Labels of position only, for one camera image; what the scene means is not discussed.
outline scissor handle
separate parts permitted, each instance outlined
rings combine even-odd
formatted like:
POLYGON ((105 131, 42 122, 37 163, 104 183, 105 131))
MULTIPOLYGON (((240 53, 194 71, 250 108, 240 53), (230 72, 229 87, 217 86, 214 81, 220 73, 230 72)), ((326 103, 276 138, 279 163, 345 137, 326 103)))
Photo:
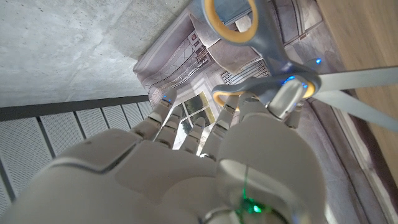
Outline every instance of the scissor handle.
POLYGON ((232 93, 227 93, 227 92, 222 92, 222 91, 214 91, 213 92, 213 99, 214 101, 220 105, 224 106, 225 101, 220 98, 220 96, 240 96, 244 93, 244 91, 238 91, 238 92, 232 92, 232 93))
POLYGON ((245 32, 236 32, 230 30, 223 24, 217 15, 214 0, 204 0, 204 8, 209 23, 222 38, 236 44, 243 44, 254 37, 259 25, 259 16, 256 4, 254 3, 254 0, 248 0, 248 3, 252 9, 253 21, 251 27, 245 32))

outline concrete ceiling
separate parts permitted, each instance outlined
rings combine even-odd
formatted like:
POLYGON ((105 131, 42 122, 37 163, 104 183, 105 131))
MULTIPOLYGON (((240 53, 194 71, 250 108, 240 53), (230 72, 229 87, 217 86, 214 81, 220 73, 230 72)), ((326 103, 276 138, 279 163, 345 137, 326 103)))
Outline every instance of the concrete ceiling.
POLYGON ((0 107, 147 95, 132 72, 187 0, 1 0, 0 107))

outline robotic hand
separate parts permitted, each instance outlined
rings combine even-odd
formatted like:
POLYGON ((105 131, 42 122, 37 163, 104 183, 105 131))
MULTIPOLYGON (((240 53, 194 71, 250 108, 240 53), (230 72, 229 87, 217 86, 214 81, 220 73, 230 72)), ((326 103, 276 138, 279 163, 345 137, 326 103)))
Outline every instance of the robotic hand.
POLYGON ((325 184, 317 159, 276 115, 283 107, 292 111, 292 102, 265 108, 249 92, 230 96, 199 157, 203 118, 180 150, 172 150, 180 108, 165 119, 175 98, 170 90, 130 132, 109 129, 66 150, 35 176, 2 222, 323 221, 325 184), (239 124, 230 127, 238 104, 239 124))

